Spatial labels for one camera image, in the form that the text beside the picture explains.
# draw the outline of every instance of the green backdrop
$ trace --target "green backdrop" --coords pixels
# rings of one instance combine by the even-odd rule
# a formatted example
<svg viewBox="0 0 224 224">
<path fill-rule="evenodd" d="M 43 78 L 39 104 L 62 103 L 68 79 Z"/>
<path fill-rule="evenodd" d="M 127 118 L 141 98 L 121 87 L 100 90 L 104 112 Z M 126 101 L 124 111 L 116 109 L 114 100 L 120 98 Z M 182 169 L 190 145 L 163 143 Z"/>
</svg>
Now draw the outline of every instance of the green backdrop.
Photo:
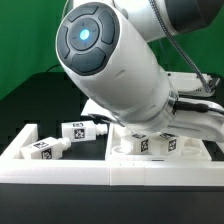
<svg viewBox="0 0 224 224">
<path fill-rule="evenodd" d="M 0 99 L 32 74 L 58 64 L 55 36 L 64 4 L 65 0 L 0 0 Z M 176 37 L 203 72 L 224 75 L 223 18 L 224 8 L 209 28 Z M 190 71 L 166 39 L 161 44 L 164 50 L 158 41 L 150 46 L 165 69 Z"/>
</svg>

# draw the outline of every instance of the wire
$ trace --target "wire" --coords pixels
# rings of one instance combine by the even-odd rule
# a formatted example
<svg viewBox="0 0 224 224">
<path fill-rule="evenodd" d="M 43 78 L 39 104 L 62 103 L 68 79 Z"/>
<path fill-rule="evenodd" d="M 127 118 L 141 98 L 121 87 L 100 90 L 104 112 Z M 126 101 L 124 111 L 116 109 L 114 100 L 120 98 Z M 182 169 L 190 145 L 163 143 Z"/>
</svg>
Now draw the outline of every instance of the wire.
<svg viewBox="0 0 224 224">
<path fill-rule="evenodd" d="M 174 104 L 175 111 L 177 110 L 184 110 L 184 111 L 195 111 L 199 113 L 207 113 L 209 111 L 216 112 L 219 114 L 224 115 L 224 110 L 220 110 L 217 108 L 209 107 L 207 104 L 204 103 L 189 103 L 183 101 L 176 101 Z"/>
<path fill-rule="evenodd" d="M 157 8 L 157 5 L 154 0 L 149 0 L 150 5 L 152 6 L 152 9 L 156 15 L 157 20 L 159 21 L 159 24 L 165 33 L 167 39 L 170 41 L 170 43 L 173 45 L 173 47 L 177 50 L 177 52 L 180 54 L 180 56 L 185 60 L 185 62 L 190 66 L 190 68 L 198 75 L 198 78 L 200 79 L 205 91 L 207 93 L 211 93 L 210 87 L 207 85 L 206 80 L 204 79 L 201 71 L 198 69 L 198 67 L 195 65 L 195 63 L 190 59 L 190 57 L 184 52 L 184 50 L 178 45 L 178 43 L 175 41 L 169 30 L 167 29 L 162 17 L 160 16 L 159 10 Z"/>
<path fill-rule="evenodd" d="M 60 67 L 60 66 L 61 66 L 60 64 L 53 65 L 46 72 L 50 72 L 51 69 L 56 68 L 56 67 Z"/>
<path fill-rule="evenodd" d="M 213 112 L 224 115 L 224 110 L 209 107 L 209 111 L 213 111 Z"/>
</svg>

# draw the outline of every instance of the blue light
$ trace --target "blue light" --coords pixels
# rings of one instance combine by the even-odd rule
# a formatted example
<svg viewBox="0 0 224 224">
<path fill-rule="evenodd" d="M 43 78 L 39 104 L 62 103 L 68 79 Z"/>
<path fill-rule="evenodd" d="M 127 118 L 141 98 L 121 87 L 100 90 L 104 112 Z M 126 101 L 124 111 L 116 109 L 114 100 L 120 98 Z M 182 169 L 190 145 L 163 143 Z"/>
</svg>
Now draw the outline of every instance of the blue light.
<svg viewBox="0 0 224 224">
<path fill-rule="evenodd" d="M 89 37 L 89 30 L 87 30 L 87 29 L 82 30 L 82 31 L 80 32 L 79 37 L 80 37 L 81 40 L 86 40 L 86 39 L 88 39 L 88 37 Z"/>
</svg>

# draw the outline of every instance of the qr code sticker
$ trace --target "qr code sticker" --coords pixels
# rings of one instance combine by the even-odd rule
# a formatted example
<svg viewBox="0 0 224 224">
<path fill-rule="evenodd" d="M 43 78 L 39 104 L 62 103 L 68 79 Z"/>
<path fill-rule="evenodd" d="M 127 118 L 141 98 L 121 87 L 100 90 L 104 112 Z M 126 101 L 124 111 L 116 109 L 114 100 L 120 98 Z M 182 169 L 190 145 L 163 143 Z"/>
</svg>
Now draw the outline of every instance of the qr code sticker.
<svg viewBox="0 0 224 224">
<path fill-rule="evenodd" d="M 83 123 L 74 123 L 73 127 L 83 127 Z"/>
<path fill-rule="evenodd" d="M 176 149 L 176 146 L 177 146 L 177 140 L 169 141 L 168 152 L 174 151 Z"/>
<path fill-rule="evenodd" d="M 85 129 L 75 129 L 74 136 L 75 139 L 85 138 Z"/>
<path fill-rule="evenodd" d="M 49 145 L 45 142 L 39 142 L 39 143 L 37 143 L 33 146 L 37 147 L 38 149 L 43 149 L 43 148 L 45 148 L 46 146 L 49 146 Z"/>
<path fill-rule="evenodd" d="M 163 137 L 163 138 L 165 138 L 165 139 L 169 139 L 169 138 L 175 137 L 175 135 L 171 135 L 171 134 L 167 134 L 167 133 L 163 133 L 160 136 Z"/>
<path fill-rule="evenodd" d="M 42 154 L 42 159 L 52 159 L 52 151 L 51 149 L 46 149 L 41 152 Z"/>
<path fill-rule="evenodd" d="M 148 148 L 149 148 L 149 140 L 146 139 L 145 141 L 141 142 L 141 152 L 148 150 Z"/>
<path fill-rule="evenodd" d="M 144 137 L 145 137 L 145 135 L 141 135 L 141 134 L 134 134 L 134 135 L 132 135 L 132 137 L 134 137 L 134 138 L 138 138 L 138 139 L 141 139 L 141 138 L 144 138 Z"/>
</svg>

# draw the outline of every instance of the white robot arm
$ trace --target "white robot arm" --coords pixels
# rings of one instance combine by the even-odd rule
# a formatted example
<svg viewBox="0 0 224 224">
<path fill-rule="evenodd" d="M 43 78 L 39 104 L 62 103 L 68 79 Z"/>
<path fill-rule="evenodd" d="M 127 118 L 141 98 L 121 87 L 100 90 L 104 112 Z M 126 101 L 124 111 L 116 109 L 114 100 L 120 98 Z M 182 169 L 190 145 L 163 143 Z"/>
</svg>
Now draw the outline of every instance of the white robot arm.
<svg viewBox="0 0 224 224">
<path fill-rule="evenodd" d="M 190 11 L 175 11 L 175 5 L 176 9 L 183 6 L 180 2 Z M 156 3 L 172 35 L 209 25 L 223 5 L 223 1 L 199 0 Z M 148 0 L 82 0 L 72 7 L 59 27 L 56 51 L 66 73 L 90 99 L 133 132 L 160 131 L 224 141 L 224 117 L 209 111 L 224 109 L 211 102 L 179 99 L 148 47 L 146 41 L 164 36 Z M 187 15 L 194 19 L 186 22 Z M 183 101 L 202 103 L 196 110 L 204 113 L 186 111 L 186 104 L 180 103 Z"/>
</svg>

